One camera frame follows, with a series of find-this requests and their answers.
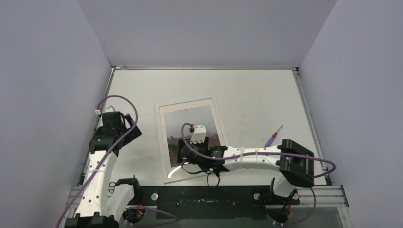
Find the white picture frame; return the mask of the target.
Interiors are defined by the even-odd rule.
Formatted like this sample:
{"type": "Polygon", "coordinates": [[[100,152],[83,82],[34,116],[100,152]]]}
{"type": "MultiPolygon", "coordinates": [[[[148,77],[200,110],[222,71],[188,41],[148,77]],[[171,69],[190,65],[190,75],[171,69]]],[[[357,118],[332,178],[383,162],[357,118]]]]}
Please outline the white picture frame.
{"type": "Polygon", "coordinates": [[[158,104],[155,108],[156,123],[160,138],[163,183],[174,183],[205,176],[197,172],[197,165],[178,161],[180,155],[178,140],[181,139],[183,123],[206,127],[208,145],[229,145],[221,112],[214,96],[198,97],[158,104]]]}

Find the blue red screwdriver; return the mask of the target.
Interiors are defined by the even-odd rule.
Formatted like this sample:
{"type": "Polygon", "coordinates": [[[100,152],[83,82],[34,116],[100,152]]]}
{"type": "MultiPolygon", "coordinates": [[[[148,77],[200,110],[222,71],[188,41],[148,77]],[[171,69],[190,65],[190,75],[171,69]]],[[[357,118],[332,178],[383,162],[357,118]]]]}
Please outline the blue red screwdriver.
{"type": "Polygon", "coordinates": [[[264,147],[270,147],[273,143],[273,141],[276,139],[278,132],[282,129],[283,125],[281,125],[273,134],[272,136],[268,139],[268,141],[265,143],[264,147]]]}

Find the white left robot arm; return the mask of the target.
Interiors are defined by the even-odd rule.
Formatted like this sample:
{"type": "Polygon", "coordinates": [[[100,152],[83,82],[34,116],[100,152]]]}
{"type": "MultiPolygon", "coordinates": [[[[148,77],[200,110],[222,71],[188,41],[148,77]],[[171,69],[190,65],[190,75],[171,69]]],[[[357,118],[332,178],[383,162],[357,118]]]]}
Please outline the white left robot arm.
{"type": "Polygon", "coordinates": [[[112,171],[122,147],[142,135],[129,114],[118,111],[101,114],[102,125],[89,142],[89,164],[81,198],[66,228],[117,228],[127,204],[137,204],[142,198],[136,177],[119,179],[117,191],[108,197],[112,171]]]}

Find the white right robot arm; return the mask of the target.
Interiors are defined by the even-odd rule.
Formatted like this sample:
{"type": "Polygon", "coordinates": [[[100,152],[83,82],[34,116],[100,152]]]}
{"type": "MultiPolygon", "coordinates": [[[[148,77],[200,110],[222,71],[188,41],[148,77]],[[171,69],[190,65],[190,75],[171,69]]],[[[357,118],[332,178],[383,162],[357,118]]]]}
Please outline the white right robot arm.
{"type": "Polygon", "coordinates": [[[178,154],[183,162],[197,165],[202,172],[215,174],[240,169],[262,169],[277,173],[272,179],[269,199],[282,203],[297,187],[312,188],[315,184],[314,154],[293,140],[263,148],[215,146],[205,142],[190,144],[178,140],[178,154]]]}

